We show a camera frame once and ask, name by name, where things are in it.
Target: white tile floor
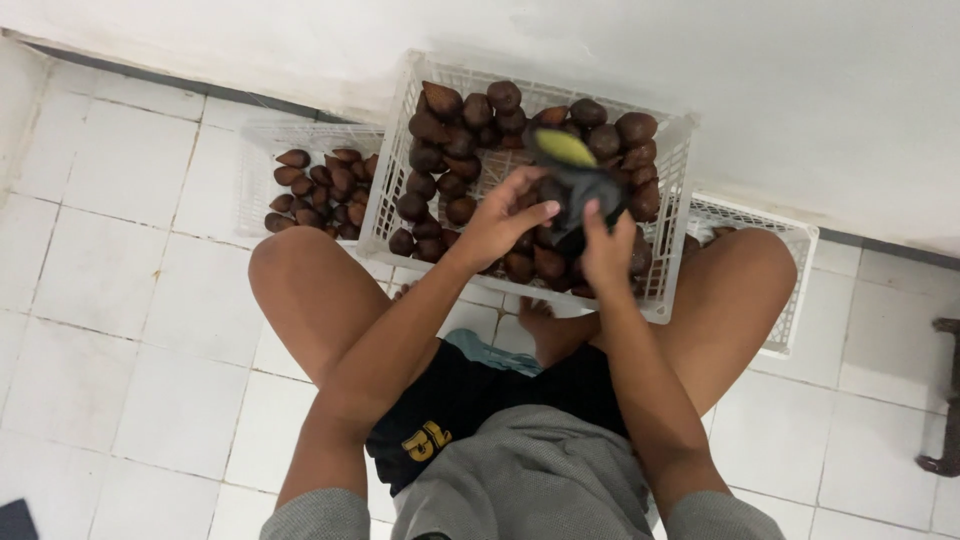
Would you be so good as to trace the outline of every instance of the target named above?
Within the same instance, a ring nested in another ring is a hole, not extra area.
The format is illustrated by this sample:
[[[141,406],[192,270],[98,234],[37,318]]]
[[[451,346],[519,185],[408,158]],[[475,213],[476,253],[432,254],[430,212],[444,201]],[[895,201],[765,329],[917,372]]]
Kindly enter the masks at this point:
[[[0,503],[27,497],[44,538],[253,539],[272,510],[316,390],[230,225],[249,119],[290,115],[52,72],[0,209]],[[418,277],[363,262],[385,290]],[[704,418],[720,472],[790,540],[960,538],[960,479],[912,461],[940,452],[952,342],[929,320],[960,316],[960,274],[829,242],[814,267],[793,358],[758,355]],[[516,309],[471,286],[441,333],[530,352]]]

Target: person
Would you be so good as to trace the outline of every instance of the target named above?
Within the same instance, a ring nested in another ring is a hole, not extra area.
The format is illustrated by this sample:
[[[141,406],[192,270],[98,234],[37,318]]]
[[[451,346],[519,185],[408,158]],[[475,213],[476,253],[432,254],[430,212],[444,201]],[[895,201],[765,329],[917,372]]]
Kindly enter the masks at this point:
[[[524,299],[539,375],[435,337],[467,281],[558,212],[515,210],[542,174],[509,175],[396,302],[318,229],[256,247],[253,294],[319,389],[262,539],[368,538],[365,446],[391,484],[395,540],[649,538],[651,492],[671,539],[782,538],[731,495],[700,421],[793,291],[773,233],[730,233],[684,258],[670,322],[650,325],[628,282],[636,224],[624,212],[610,231],[590,201],[582,263],[599,310],[554,318]]]

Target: skin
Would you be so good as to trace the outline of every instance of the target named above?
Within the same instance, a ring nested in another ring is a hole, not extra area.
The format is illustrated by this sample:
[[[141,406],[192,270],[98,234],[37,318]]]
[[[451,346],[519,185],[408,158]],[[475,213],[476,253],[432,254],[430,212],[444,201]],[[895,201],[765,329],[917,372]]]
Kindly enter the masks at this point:
[[[323,487],[366,498],[364,441],[436,353],[435,334],[463,286],[556,213],[548,203],[516,212],[516,198],[540,174],[520,168],[492,191],[460,240],[395,303],[319,230],[296,227],[257,246],[250,265],[253,294],[320,390],[277,506]],[[595,211],[586,210],[584,272],[600,312],[553,319],[528,306],[521,323],[546,366],[584,341],[608,353],[640,466],[666,516],[687,493],[729,492],[709,458],[699,417],[763,344],[793,289],[796,268],[770,233],[727,234],[684,259],[671,322],[648,325],[626,279],[636,226],[618,223],[607,234],[597,228]]]

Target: gray sleeve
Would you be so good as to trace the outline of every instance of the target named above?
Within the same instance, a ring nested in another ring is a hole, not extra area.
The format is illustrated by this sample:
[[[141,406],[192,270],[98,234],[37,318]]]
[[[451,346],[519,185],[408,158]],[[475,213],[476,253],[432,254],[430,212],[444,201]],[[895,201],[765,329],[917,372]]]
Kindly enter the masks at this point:
[[[331,487],[300,495],[278,508],[260,540],[369,540],[370,512],[357,494]]]
[[[717,491],[687,495],[664,526],[670,540],[784,540],[770,516]]]

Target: white wall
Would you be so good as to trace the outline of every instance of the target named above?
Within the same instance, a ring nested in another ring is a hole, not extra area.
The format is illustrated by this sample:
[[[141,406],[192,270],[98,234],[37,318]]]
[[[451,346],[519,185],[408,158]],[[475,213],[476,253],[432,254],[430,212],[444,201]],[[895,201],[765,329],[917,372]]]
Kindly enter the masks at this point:
[[[374,122],[407,48],[497,57],[699,113],[714,193],[960,255],[958,0],[0,0],[0,26]]]
[[[34,120],[46,75],[43,55],[0,37],[0,207],[7,200],[12,169]]]

